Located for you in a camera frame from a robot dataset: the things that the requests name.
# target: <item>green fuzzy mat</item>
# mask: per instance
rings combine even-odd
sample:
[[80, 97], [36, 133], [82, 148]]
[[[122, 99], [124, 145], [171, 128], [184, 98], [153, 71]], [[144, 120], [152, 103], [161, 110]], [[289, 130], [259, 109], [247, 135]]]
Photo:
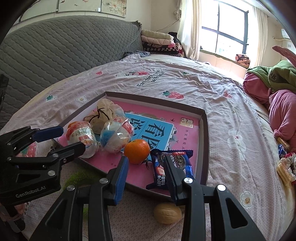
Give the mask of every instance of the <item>green fuzzy mat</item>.
[[[65, 190], [69, 185], [74, 185], [76, 187], [92, 185], [95, 182], [99, 181], [101, 178], [103, 178], [103, 176], [98, 173], [90, 172], [90, 171], [80, 171], [73, 174], [65, 182], [63, 186], [63, 190]], [[83, 216], [84, 217], [88, 216], [88, 212], [89, 212], [89, 207], [88, 205], [85, 205], [85, 207], [83, 208]]]

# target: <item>window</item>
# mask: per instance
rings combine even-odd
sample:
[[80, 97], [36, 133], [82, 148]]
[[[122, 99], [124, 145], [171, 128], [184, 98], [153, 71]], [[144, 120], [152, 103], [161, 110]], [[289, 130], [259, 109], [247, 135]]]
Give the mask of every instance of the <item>window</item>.
[[202, 49], [235, 59], [238, 53], [246, 53], [248, 40], [248, 6], [241, 8], [226, 1], [202, 0]]

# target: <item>windowsill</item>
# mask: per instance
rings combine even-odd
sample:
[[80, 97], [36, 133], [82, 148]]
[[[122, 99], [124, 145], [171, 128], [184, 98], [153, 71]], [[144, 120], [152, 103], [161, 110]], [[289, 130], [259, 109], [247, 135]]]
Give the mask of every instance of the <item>windowsill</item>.
[[212, 52], [209, 52], [209, 51], [206, 51], [206, 50], [203, 50], [203, 49], [201, 49], [200, 51], [201, 51], [202, 53], [207, 53], [207, 54], [214, 55], [214, 56], [216, 56], [217, 58], [225, 59], [225, 60], [230, 61], [230, 62], [232, 62], [232, 63], [235, 63], [235, 64], [237, 64], [237, 65], [239, 65], [239, 66], [241, 66], [241, 67], [243, 67], [243, 68], [245, 68], [245, 69], [248, 69], [248, 67], [243, 66], [243, 65], [239, 64], [238, 62], [236, 62], [236, 61], [234, 61], [234, 60], [231, 60], [231, 59], [228, 59], [228, 58], [226, 58], [226, 57], [223, 57], [223, 56], [221, 56], [221, 55], [219, 55], [219, 54], [212, 53]]

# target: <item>white curtain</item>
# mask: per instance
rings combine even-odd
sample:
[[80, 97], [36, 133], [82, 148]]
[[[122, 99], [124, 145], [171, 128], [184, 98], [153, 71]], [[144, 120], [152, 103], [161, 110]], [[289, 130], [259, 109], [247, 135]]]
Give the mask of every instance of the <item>white curtain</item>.
[[251, 60], [250, 68], [261, 65], [268, 34], [266, 13], [256, 7], [253, 8], [253, 11], [255, 20], [253, 23], [249, 23], [248, 37], [250, 41], [249, 46], [247, 46], [247, 55]]
[[176, 19], [179, 20], [181, 18], [181, 9], [182, 9], [182, 0], [176, 0], [177, 10], [174, 12]]
[[199, 33], [201, 30], [201, 0], [182, 0], [181, 21], [178, 39], [187, 58], [198, 60], [200, 54]]

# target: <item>stacked quilt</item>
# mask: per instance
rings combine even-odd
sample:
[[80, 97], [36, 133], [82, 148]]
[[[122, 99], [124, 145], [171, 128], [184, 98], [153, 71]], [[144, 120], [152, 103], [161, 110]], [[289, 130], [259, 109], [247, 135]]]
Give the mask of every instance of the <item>stacked quilt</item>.
[[175, 43], [174, 37], [169, 34], [142, 30], [141, 38], [144, 51], [151, 54], [184, 57], [182, 46]]

